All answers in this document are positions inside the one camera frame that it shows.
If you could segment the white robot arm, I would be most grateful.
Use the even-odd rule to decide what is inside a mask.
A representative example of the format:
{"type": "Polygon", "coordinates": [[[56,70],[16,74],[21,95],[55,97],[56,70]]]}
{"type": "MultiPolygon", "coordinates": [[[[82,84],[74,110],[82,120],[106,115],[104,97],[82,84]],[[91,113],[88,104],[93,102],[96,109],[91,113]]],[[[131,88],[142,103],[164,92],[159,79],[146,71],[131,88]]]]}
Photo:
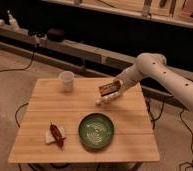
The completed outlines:
{"type": "Polygon", "coordinates": [[[141,53],[134,64],[124,69],[115,79],[122,82],[120,91],[125,92],[147,77],[160,83],[193,112],[193,82],[168,69],[162,54],[141,53]]]}

